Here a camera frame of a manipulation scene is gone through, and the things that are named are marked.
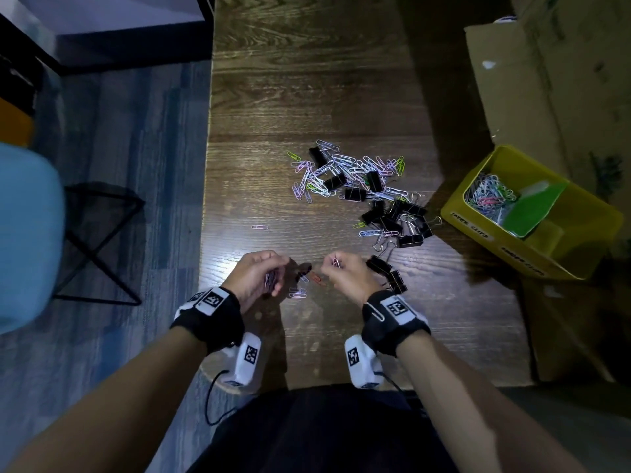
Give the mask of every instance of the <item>person's right arm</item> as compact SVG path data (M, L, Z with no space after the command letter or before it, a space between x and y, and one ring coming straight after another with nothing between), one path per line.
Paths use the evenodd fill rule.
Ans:
M341 268L333 266L334 258ZM360 308L382 289L356 254L327 255L322 272ZM400 341L396 354L461 473L586 472L537 422L425 331Z

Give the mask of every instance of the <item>striped carpet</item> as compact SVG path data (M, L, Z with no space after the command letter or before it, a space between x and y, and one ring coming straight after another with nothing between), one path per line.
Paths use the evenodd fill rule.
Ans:
M0 469L31 437L164 333L196 290L210 62L49 76L38 101L33 150L65 185L127 192L144 211L101 253L143 299L140 307L54 300L30 325L0 336ZM124 206L73 206L77 230L98 243ZM62 273L79 256L66 246ZM63 293L126 300L87 266ZM150 472L181 472L211 439L202 412L208 381L195 377ZM213 392L213 415L233 399Z

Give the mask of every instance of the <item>forearm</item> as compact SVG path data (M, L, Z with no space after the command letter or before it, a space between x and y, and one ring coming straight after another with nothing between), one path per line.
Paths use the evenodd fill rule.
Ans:
M430 335L410 335L397 356L462 473L585 471L537 422Z
M39 434L7 473L145 471L206 353L171 329Z

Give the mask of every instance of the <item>table surface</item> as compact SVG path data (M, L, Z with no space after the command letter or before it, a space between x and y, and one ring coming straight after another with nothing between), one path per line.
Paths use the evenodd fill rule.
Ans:
M438 214L492 149L463 27L507 14L505 0L217 0L200 286L224 280L246 252L274 249L319 265L335 249L373 254L351 226L367 203L314 195L285 154L309 158L316 139L345 154L404 156L392 184L419 191ZM269 230L253 230L265 224ZM390 263L437 339L496 385L532 383L526 329L505 264L445 225ZM249 390L349 382L344 340L357 307L311 282L305 300L261 302L245 316L263 339ZM206 359L210 377L223 354ZM384 371L403 388L398 361Z

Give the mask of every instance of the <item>black wristband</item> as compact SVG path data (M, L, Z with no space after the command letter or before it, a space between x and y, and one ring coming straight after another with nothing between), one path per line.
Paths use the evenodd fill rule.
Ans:
M375 352L396 357L396 348L414 332L431 334L427 319L391 291L375 292L362 308L362 339Z
M206 342L209 354L233 344L241 345L245 332L239 300L223 287L195 294L178 310L170 328L176 326Z

